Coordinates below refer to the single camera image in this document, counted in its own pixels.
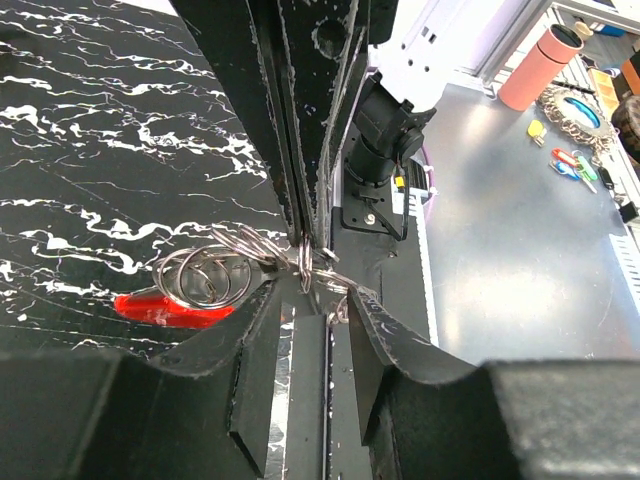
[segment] green object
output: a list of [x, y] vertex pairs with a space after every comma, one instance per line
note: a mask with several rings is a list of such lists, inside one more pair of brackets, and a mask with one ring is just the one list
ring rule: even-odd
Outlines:
[[581, 173], [582, 175], [586, 176], [592, 182], [598, 179], [598, 174], [589, 163], [589, 160], [584, 158], [582, 155], [578, 155], [575, 158], [580, 162], [578, 173]]

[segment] yellow object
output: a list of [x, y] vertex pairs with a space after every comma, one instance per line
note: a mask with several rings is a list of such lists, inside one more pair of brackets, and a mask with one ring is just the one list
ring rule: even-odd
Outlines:
[[582, 22], [576, 22], [573, 25], [573, 31], [578, 34], [583, 42], [586, 42], [591, 37], [593, 37], [593, 31], [585, 23]]
[[598, 99], [602, 104], [605, 117], [611, 120], [613, 112], [618, 108], [619, 102], [616, 96], [616, 91], [613, 88], [613, 78], [611, 75], [607, 75], [604, 72], [596, 70], [594, 68], [589, 69], [589, 76], [595, 87]]
[[533, 120], [527, 128], [527, 134], [541, 147], [544, 145], [543, 137], [547, 134], [547, 129], [544, 128], [540, 120]]

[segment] black marble surface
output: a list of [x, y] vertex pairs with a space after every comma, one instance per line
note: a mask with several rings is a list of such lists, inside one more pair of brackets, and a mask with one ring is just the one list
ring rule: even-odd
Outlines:
[[245, 223], [286, 245], [259, 156], [177, 17], [109, 0], [0, 5], [0, 349], [193, 334], [130, 322], [152, 262]]

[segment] metal chain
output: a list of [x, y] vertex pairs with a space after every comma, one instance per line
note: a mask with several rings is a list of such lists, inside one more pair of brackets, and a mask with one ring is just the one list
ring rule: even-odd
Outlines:
[[[307, 294], [312, 284], [339, 294], [342, 298], [328, 315], [329, 323], [348, 323], [347, 292], [349, 288], [366, 291], [377, 298], [377, 293], [333, 270], [338, 257], [329, 249], [313, 251], [308, 236], [303, 238], [297, 260], [289, 259], [284, 250], [251, 227], [241, 225], [237, 234], [212, 228], [217, 244], [199, 248], [186, 248], [170, 253], [154, 262], [152, 278], [156, 288], [172, 301], [186, 308], [212, 310], [230, 306], [239, 301], [250, 289], [253, 280], [252, 263], [275, 271], [289, 271], [300, 276], [302, 292]], [[245, 272], [246, 280], [240, 286], [232, 286], [232, 273]], [[222, 293], [215, 288], [213, 274], [222, 276], [225, 287]], [[193, 279], [200, 280], [199, 292], [185, 288]]]
[[596, 166], [601, 166], [602, 162], [598, 157], [601, 154], [608, 152], [613, 146], [613, 133], [615, 132], [615, 129], [609, 125], [609, 131], [611, 133], [607, 135], [593, 135], [585, 131], [580, 123], [568, 118], [560, 109], [555, 98], [555, 95], [559, 90], [560, 89], [554, 87], [547, 88], [542, 92], [540, 97], [538, 97], [538, 105], [547, 118], [551, 122], [555, 123], [560, 130], [567, 133], [575, 142], [590, 146], [594, 153], [594, 164]]

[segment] gray table surface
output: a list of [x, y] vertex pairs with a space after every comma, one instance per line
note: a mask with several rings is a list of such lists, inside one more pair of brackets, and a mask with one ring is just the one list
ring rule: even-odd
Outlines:
[[490, 358], [637, 358], [640, 316], [610, 241], [615, 204], [548, 166], [577, 148], [534, 107], [449, 86], [425, 135], [435, 167], [427, 237], [441, 348]]

